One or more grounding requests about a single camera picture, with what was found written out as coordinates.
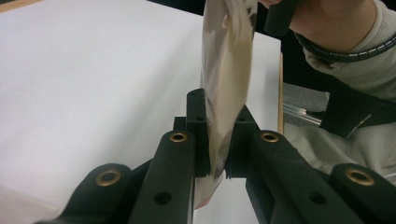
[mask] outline braided bracelet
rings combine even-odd
[[[312,41],[306,39],[302,35],[294,33],[297,37],[297,40],[300,44],[312,54],[318,56],[319,58],[326,60],[330,63],[354,63],[363,61],[366,59],[370,59],[375,57],[378,54],[381,54],[388,49],[393,48],[396,45],[396,34],[394,34],[391,38],[389,38],[385,43],[378,45],[372,49],[368,49],[366,51],[357,52],[357,53],[336,53],[330,52],[324,48],[319,47],[314,44]]]

